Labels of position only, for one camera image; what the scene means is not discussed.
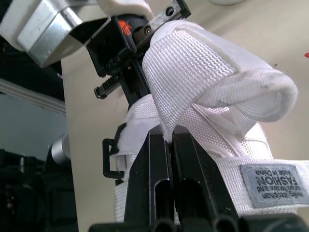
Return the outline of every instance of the white webbing strap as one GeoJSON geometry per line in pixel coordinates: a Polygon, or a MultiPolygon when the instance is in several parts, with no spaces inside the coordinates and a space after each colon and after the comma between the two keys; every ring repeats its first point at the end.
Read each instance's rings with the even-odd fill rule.
{"type": "MultiPolygon", "coordinates": [[[[292,109],[297,88],[288,76],[184,20],[166,23],[154,34],[142,67],[152,94],[131,107],[127,127],[118,142],[118,169],[126,168],[126,175],[124,183],[115,189],[117,221],[124,216],[130,166],[148,131],[159,124],[169,142],[176,125],[186,127],[212,158],[218,158],[239,214],[292,212],[304,206],[296,203],[299,201],[286,204],[291,203],[287,200],[282,206],[262,207],[265,202],[257,199],[254,208],[240,171],[240,165],[248,163],[272,164],[260,168],[274,172],[278,169],[274,163],[292,163],[308,191],[304,178],[309,171],[308,162],[274,160],[257,123],[277,121],[292,109]]],[[[248,179],[254,177],[252,170],[244,172],[248,172],[248,179]]],[[[258,196],[267,198],[274,194],[258,196]]]]}
{"type": "Polygon", "coordinates": [[[293,107],[293,81],[248,51],[184,20],[163,25],[142,63],[164,137],[196,103],[234,106],[240,132],[256,121],[277,121],[293,107]]]}
{"type": "MultiPolygon", "coordinates": [[[[247,186],[244,182],[243,175],[240,170],[241,165],[249,164],[249,165],[255,165],[255,164],[263,164],[263,169],[267,170],[266,167],[271,168],[273,167],[274,164],[290,164],[294,165],[297,169],[297,173],[299,178],[301,179],[302,188],[301,192],[306,193],[308,195],[309,193],[309,181],[308,181],[308,173],[309,173],[309,161],[308,160],[280,160],[280,159],[246,159],[246,158],[222,158],[222,159],[215,159],[221,175],[225,181],[225,184],[227,186],[227,189],[230,193],[230,196],[233,200],[234,206],[236,207],[236,210],[239,215],[252,215],[252,214],[275,214],[275,213],[288,213],[288,212],[295,212],[296,209],[301,208],[301,207],[308,207],[309,199],[306,198],[307,204],[285,204],[285,200],[289,199],[291,195],[289,195],[289,191],[295,192],[295,190],[290,190],[293,186],[293,183],[290,185],[289,182],[287,182],[286,185],[285,182],[274,182],[273,179],[269,179],[269,185],[266,183],[265,186],[278,186],[278,187],[286,187],[285,190],[283,191],[276,191],[276,190],[271,190],[270,188],[260,188],[260,195],[262,197],[269,197],[270,200],[273,200],[275,202],[278,202],[278,204],[283,204],[283,205],[278,205],[278,206],[273,206],[273,207],[254,207],[253,206],[253,201],[251,199],[251,196],[249,195],[247,186]],[[286,199],[281,199],[279,196],[274,193],[287,193],[288,196],[286,199]]],[[[282,177],[277,173],[277,175],[270,176],[276,177],[275,181],[279,178],[282,177]]]]}

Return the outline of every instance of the gray label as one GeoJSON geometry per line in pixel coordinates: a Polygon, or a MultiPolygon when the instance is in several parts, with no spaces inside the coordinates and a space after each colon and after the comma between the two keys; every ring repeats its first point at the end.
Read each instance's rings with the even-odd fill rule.
{"type": "Polygon", "coordinates": [[[245,164],[240,169],[254,208],[309,204],[294,165],[245,164]]]}

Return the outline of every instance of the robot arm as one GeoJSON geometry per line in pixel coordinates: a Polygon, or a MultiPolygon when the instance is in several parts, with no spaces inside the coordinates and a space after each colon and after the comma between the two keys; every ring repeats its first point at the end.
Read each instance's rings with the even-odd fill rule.
{"type": "Polygon", "coordinates": [[[143,0],[13,0],[0,34],[46,67],[77,51],[114,15],[153,18],[143,0]]]}

